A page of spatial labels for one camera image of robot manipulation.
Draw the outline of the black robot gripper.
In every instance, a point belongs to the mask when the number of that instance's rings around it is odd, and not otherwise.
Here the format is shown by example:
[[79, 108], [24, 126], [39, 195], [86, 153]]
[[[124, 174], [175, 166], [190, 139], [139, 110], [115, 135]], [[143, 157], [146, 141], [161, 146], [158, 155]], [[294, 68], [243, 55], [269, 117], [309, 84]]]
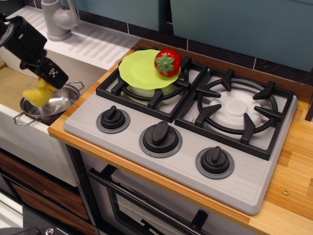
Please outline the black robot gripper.
[[0, 17], [0, 46], [20, 59], [22, 70], [34, 70], [48, 84], [60, 89], [67, 83], [68, 75], [51, 59], [46, 58], [46, 42], [46, 37], [25, 18]]

